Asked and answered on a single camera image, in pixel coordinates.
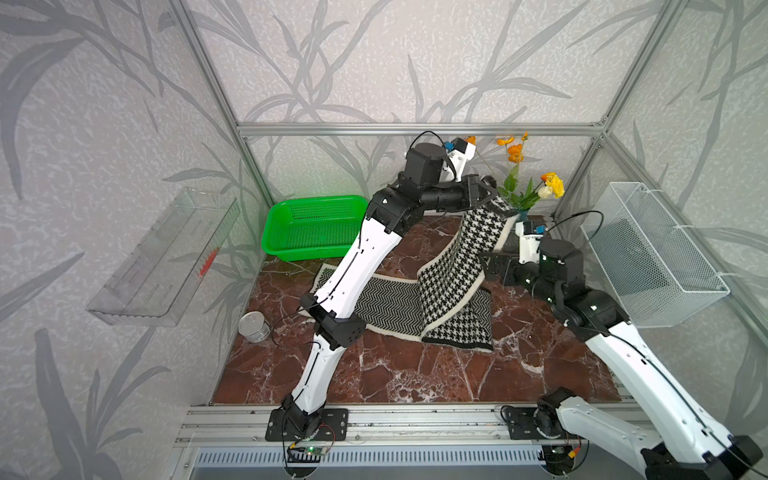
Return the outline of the black white patterned scarf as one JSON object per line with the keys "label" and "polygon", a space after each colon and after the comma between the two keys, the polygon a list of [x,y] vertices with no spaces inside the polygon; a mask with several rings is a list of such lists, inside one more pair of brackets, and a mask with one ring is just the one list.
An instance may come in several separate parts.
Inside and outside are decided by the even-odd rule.
{"label": "black white patterned scarf", "polygon": [[[466,213],[450,243],[414,280],[375,273],[354,307],[366,328],[409,341],[492,350],[491,300],[482,288],[484,252],[500,252],[517,213],[500,199]],[[324,265],[316,293],[337,267]]]}

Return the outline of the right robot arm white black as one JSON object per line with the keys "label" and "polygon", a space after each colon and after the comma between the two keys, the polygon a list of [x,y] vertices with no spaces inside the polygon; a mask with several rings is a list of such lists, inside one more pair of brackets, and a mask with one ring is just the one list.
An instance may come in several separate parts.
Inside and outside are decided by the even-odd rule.
{"label": "right robot arm white black", "polygon": [[653,425],[644,431],[560,387],[539,401],[560,428],[596,444],[646,479],[740,479],[762,449],[736,436],[684,389],[608,293],[589,287],[583,254],[566,240],[542,238],[518,253],[483,252],[484,273],[525,288],[596,354]]}

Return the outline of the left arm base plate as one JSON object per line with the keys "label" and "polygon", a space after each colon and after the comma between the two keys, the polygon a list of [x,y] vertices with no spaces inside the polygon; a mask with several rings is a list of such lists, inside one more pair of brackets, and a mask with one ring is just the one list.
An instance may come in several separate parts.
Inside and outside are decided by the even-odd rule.
{"label": "left arm base plate", "polygon": [[270,414],[265,440],[267,442],[345,440],[348,424],[348,409],[325,408],[313,414],[305,414],[301,410],[287,411],[278,408]]}

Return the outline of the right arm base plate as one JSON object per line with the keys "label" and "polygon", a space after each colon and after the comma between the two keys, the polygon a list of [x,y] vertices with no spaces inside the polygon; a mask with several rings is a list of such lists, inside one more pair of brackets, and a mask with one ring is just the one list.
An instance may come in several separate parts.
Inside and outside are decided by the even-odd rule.
{"label": "right arm base plate", "polygon": [[503,405],[500,416],[511,440],[581,440],[567,432],[556,413],[548,408]]}

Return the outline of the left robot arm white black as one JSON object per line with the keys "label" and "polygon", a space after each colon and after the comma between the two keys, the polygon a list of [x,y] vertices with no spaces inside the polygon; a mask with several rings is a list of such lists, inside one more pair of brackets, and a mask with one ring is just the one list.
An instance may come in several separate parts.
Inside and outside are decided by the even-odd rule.
{"label": "left robot arm white black", "polygon": [[372,197],[357,238],[331,278],[314,294],[301,298],[301,310],[315,321],[312,346],[302,376],[281,403],[283,426],[306,438],[320,426],[327,392],[347,347],[366,323],[354,313],[376,269],[427,210],[464,212],[497,195],[495,181],[466,175],[476,153],[472,138],[439,145],[413,142],[394,183]]}

